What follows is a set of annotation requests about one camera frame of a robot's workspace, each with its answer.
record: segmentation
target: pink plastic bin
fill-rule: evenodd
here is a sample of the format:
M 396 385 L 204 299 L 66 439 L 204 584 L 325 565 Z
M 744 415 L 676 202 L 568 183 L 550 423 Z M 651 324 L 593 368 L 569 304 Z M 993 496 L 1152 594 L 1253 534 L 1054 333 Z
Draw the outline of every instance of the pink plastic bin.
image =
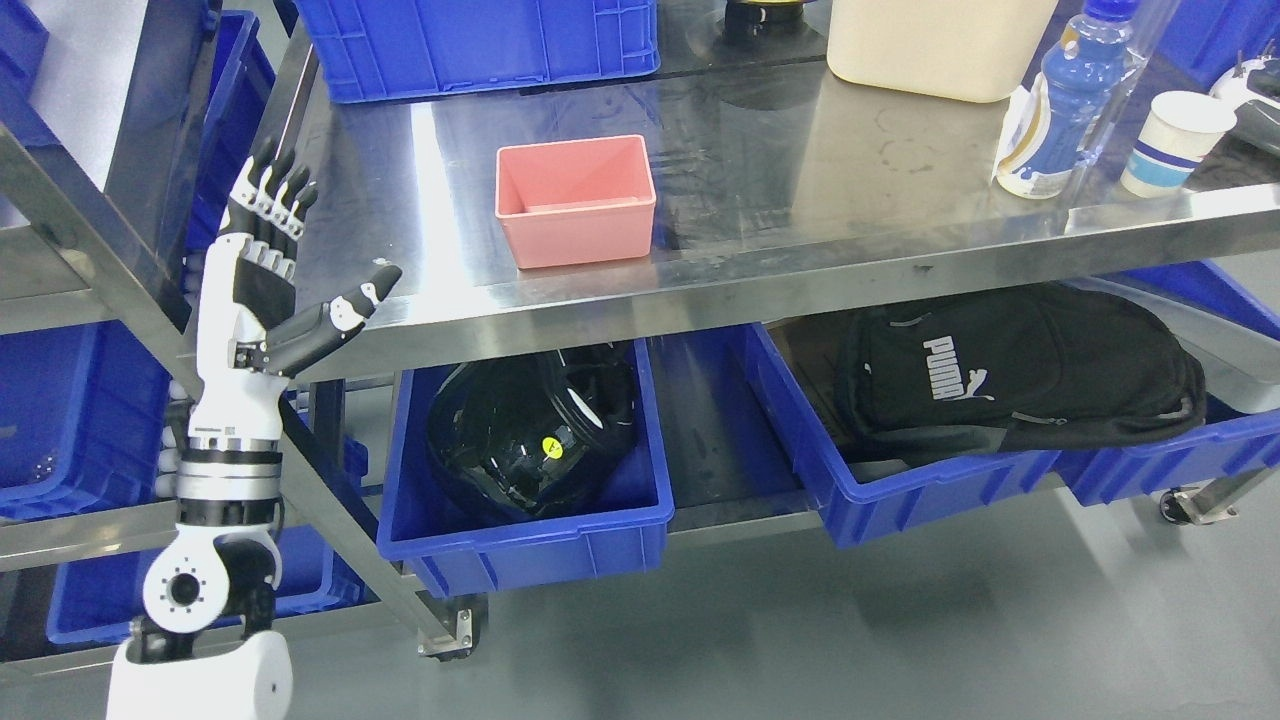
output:
M 639 135 L 498 149 L 497 215 L 521 269 L 643 258 L 655 204 Z

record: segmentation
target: stainless steel table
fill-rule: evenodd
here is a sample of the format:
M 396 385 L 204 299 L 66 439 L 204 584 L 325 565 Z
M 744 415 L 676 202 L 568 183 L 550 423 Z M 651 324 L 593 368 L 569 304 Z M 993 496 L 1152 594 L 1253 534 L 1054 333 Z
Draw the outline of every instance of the stainless steel table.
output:
M 664 1 L 646 78 L 421 102 L 334 105 L 305 36 L 264 128 L 291 120 L 321 200 L 298 260 L 300 302 L 375 258 L 404 278 L 329 379 L 604 340 L 1231 255 L 1280 246 L 1280 165 L 1219 158 L 1192 191 L 1138 200 L 1116 179 L 1155 92 L 1153 63 L 1105 152 L 1052 201 L 989 181 L 1007 102 L 854 86 L 808 35 L 764 53 L 714 41 L 712 0 Z M 494 218 L 504 145 L 637 133 L 659 205 L 649 258 L 517 270 Z
M 182 255 L 218 45 L 209 6 L 28 4 L 52 40 L 31 97 L 0 92 L 0 334 L 120 319 L 196 388 L 179 361 Z

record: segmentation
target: cream plastic container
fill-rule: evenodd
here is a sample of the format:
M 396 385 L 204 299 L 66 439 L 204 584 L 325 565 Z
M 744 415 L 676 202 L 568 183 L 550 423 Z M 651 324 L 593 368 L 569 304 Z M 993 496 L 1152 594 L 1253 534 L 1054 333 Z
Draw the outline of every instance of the cream plastic container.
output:
M 841 79 L 969 102 L 1004 100 L 1056 0 L 832 0 L 827 65 Z

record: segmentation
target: puma logo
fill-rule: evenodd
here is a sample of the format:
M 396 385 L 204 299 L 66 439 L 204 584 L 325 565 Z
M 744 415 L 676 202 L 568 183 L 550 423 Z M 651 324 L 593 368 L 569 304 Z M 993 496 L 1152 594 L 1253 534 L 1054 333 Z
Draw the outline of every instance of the puma logo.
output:
M 995 402 L 996 398 L 989 395 L 978 395 L 982 383 L 987 382 L 987 370 L 984 368 L 969 370 L 969 382 L 964 382 L 964 375 L 960 373 L 960 360 L 956 357 L 955 341 L 951 336 L 925 341 L 923 346 L 929 351 L 925 364 L 929 372 L 929 391 L 933 393 L 933 400 L 980 398 Z
M 969 370 L 969 384 L 965 386 L 964 395 L 961 395 L 959 397 L 947 397 L 946 400 L 948 400 L 948 401 L 951 401 L 951 400 L 975 400 L 975 398 L 980 397 L 983 400 L 989 400 L 989 401 L 995 402 L 996 398 L 992 397 L 992 396 L 989 396 L 989 395 L 977 395 L 978 388 L 982 387 L 982 383 L 984 383 L 984 382 L 987 382 L 987 369 L 986 368 L 978 368 L 977 370 Z

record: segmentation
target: yellow sticker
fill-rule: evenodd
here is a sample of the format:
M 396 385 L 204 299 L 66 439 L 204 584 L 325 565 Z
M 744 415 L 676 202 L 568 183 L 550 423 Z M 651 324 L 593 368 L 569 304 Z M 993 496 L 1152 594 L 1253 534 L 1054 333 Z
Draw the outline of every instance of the yellow sticker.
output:
M 544 437 L 543 452 L 545 452 L 547 457 L 550 457 L 552 460 L 559 460 L 561 456 L 564 455 L 564 446 L 562 446 L 559 441 L 553 437 Z

